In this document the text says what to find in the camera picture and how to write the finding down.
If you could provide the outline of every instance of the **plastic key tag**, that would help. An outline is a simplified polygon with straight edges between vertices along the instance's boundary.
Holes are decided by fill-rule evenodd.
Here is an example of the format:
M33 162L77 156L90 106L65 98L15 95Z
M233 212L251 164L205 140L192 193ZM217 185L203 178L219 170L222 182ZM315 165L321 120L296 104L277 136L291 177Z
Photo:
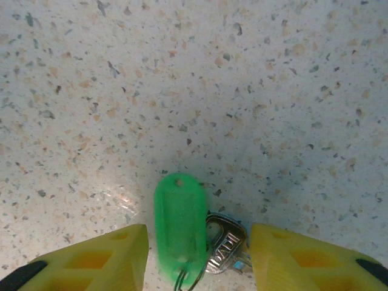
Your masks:
M162 179L155 190L155 230L161 270L183 285L196 282L207 264L205 193L190 175Z

